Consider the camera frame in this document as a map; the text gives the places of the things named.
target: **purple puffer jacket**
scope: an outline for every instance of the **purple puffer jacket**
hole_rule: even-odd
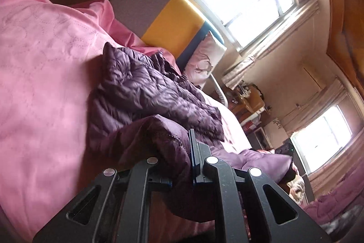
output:
[[[303,209],[322,225],[356,205],[364,205],[364,158],[344,175],[330,193],[320,196]]]
[[[150,156],[162,159],[162,171],[173,181],[165,197],[170,211],[205,222],[214,219],[214,203],[211,192],[192,187],[190,128],[198,141],[210,146],[214,156],[235,168],[258,167],[279,182],[290,167],[291,158],[285,155],[252,150],[227,153],[220,142],[224,138],[219,110],[207,105],[161,53],[149,58],[129,48],[105,44],[103,80],[92,94],[91,148],[118,159],[123,168]]]

